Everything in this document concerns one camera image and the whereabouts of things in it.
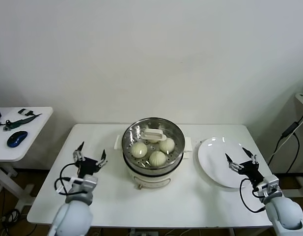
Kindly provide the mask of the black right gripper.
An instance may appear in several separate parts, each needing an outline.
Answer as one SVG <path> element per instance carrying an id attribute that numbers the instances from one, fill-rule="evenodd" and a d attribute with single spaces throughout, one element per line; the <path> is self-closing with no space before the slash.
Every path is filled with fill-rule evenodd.
<path id="1" fill-rule="evenodd" d="M 259 162 L 256 160 L 256 154 L 253 154 L 250 150 L 242 147 L 245 154 L 250 158 L 249 161 L 238 164 L 233 162 L 230 156 L 226 153 L 226 159 L 229 165 L 229 168 L 234 172 L 239 172 L 240 175 L 247 176 L 252 184 L 259 184 L 263 181 L 264 177 L 259 172 Z"/>

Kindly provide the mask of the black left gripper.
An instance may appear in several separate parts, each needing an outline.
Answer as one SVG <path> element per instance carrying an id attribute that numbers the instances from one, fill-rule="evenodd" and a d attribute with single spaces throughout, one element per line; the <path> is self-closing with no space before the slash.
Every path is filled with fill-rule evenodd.
<path id="1" fill-rule="evenodd" d="M 81 145 L 73 152 L 73 160 L 77 163 L 78 167 L 78 176 L 93 175 L 94 173 L 99 172 L 100 167 L 107 164 L 106 152 L 103 150 L 101 159 L 96 161 L 94 159 L 84 157 L 82 153 L 83 146 L 84 142 L 82 142 Z"/>

